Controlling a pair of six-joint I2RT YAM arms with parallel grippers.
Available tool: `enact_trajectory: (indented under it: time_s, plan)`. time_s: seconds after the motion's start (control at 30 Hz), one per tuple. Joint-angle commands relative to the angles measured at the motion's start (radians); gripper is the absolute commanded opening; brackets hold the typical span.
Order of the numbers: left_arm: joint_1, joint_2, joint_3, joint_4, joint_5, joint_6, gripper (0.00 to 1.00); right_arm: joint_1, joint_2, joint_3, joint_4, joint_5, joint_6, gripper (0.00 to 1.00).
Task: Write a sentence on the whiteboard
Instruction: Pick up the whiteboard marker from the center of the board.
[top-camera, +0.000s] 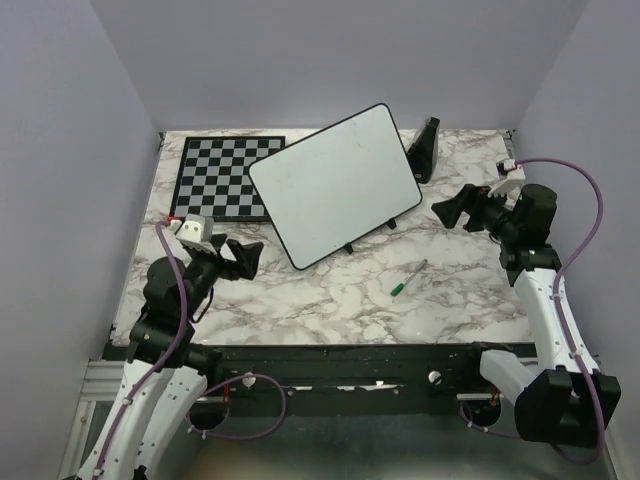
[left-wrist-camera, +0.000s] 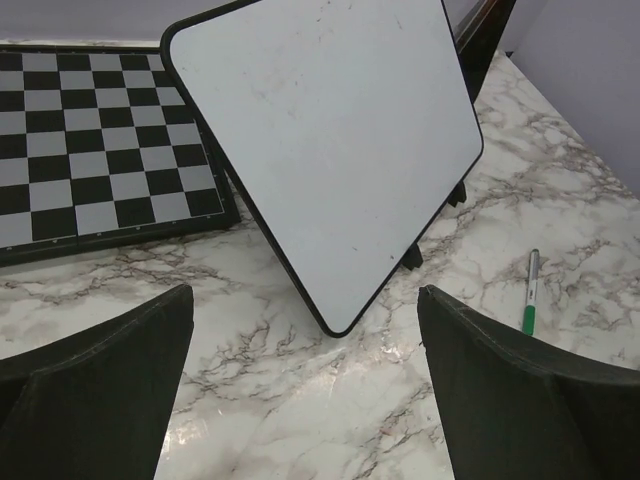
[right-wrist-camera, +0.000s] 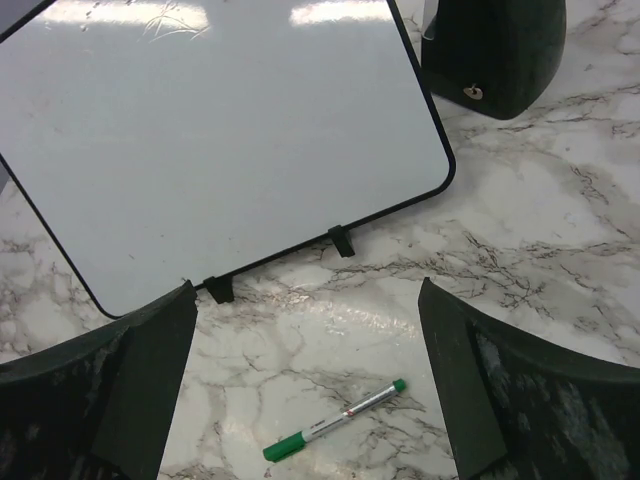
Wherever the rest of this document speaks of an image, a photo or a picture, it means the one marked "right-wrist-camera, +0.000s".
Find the white whiteboard black frame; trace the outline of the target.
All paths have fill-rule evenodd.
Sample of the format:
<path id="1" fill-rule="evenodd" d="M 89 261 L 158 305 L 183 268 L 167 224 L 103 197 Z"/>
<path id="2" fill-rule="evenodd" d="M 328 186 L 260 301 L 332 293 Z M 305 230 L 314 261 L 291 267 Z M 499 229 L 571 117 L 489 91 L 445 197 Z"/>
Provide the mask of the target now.
<path id="1" fill-rule="evenodd" d="M 1 39 L 1 159 L 98 308 L 445 190 L 392 1 L 53 1 Z"/>

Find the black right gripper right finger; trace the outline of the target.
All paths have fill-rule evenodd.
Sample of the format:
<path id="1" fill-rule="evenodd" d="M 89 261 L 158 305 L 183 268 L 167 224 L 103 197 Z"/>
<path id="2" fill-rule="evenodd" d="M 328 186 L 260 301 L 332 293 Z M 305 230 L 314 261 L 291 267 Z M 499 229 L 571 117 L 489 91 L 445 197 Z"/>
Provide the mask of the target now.
<path id="1" fill-rule="evenodd" d="M 459 478 L 638 478 L 638 369 L 494 319 L 430 279 L 418 307 Z"/>

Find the green capped whiteboard marker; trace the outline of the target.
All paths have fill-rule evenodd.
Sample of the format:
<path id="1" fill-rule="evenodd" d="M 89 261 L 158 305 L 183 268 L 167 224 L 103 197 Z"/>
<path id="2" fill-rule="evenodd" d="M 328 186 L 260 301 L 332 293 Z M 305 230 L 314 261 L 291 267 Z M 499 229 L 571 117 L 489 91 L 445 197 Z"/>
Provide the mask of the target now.
<path id="1" fill-rule="evenodd" d="M 268 462 L 280 462 L 303 450 L 307 444 L 353 420 L 363 412 L 393 399 L 406 389 L 407 384 L 403 379 L 394 380 L 378 390 L 367 394 L 362 399 L 351 403 L 339 413 L 320 420 L 308 428 L 302 429 L 266 447 L 262 451 L 263 457 Z"/>

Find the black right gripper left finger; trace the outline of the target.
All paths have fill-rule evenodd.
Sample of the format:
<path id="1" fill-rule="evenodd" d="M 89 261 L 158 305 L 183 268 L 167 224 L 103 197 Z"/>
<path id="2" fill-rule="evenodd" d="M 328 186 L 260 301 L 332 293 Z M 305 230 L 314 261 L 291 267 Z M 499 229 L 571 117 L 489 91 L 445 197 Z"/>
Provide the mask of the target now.
<path id="1" fill-rule="evenodd" d="M 185 282 L 2 364 L 2 478 L 157 478 L 196 317 L 196 290 Z"/>

